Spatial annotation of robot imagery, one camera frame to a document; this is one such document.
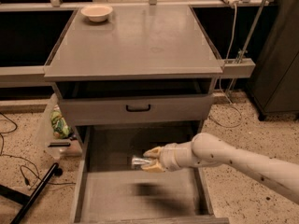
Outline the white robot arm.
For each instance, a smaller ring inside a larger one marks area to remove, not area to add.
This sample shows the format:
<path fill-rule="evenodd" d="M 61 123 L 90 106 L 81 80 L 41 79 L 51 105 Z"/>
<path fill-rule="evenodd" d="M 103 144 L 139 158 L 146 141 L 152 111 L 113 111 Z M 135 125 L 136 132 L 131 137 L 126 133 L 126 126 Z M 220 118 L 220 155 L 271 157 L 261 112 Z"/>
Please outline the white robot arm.
<path fill-rule="evenodd" d="M 219 137 L 199 133 L 191 141 L 155 147 L 143 156 L 149 173 L 175 172 L 226 164 L 294 203 L 299 203 L 299 165 L 233 147 Z"/>

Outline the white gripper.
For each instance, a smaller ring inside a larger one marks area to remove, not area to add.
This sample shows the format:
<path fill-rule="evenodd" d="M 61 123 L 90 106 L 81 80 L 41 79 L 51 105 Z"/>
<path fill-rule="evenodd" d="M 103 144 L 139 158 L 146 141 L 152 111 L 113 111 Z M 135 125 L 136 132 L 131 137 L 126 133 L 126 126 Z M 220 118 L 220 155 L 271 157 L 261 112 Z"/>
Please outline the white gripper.
<path fill-rule="evenodd" d="M 176 161 L 177 145 L 175 143 L 168 144 L 164 147 L 154 147 L 147 150 L 143 156 L 146 158 L 152 158 L 159 160 L 149 160 L 146 164 L 141 165 L 141 169 L 148 173 L 163 173 L 175 172 L 180 169 Z"/>

